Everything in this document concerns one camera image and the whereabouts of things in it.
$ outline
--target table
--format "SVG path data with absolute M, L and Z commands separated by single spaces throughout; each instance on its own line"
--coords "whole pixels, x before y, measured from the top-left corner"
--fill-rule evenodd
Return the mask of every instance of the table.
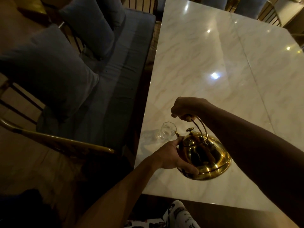
M 304 150 L 303 66 L 304 54 L 283 28 L 166 0 L 135 166 L 164 144 L 157 136 L 164 122 L 173 122 L 181 135 L 194 126 L 171 117 L 178 96 L 206 98 Z M 143 193 L 279 211 L 234 162 L 209 181 L 160 169 Z

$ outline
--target hand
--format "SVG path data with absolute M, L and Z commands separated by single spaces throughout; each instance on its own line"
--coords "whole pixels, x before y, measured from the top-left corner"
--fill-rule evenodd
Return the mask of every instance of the hand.
M 171 116 L 191 122 L 191 119 L 194 120 L 196 118 L 197 109 L 202 104 L 212 105 L 204 98 L 178 97 L 171 108 Z
M 162 169 L 173 169 L 179 167 L 188 173 L 198 174 L 199 170 L 192 164 L 182 160 L 177 153 L 177 145 L 183 140 L 183 138 L 183 136 L 180 136 L 174 141 L 167 142 L 150 157 L 157 160 L 159 162 L 159 167 Z

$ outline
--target person's left hand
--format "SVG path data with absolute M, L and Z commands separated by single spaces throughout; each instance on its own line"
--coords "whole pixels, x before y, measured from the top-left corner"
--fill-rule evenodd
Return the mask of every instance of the person's left hand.
M 160 168 L 173 169 L 179 167 L 188 173 L 199 174 L 199 170 L 195 166 L 182 160 L 177 153 L 177 145 L 183 140 L 183 138 L 183 136 L 180 136 L 174 141 L 167 142 L 155 151 L 151 157 L 160 162 Z

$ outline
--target person's left arm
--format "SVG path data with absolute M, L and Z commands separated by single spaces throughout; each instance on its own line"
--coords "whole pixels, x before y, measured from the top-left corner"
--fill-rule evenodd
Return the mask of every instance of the person's left arm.
M 183 137 L 169 141 L 144 159 L 129 175 L 97 200 L 76 224 L 77 228 L 119 228 L 127 221 L 136 201 L 157 169 L 183 168 L 198 174 L 197 168 L 183 161 L 177 145 Z

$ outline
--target clear glass cup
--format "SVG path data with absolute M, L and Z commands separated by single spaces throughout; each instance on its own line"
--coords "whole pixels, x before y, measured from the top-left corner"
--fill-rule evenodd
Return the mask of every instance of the clear glass cup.
M 163 140 L 172 140 L 175 137 L 176 126 L 172 122 L 165 122 L 159 132 L 159 137 Z

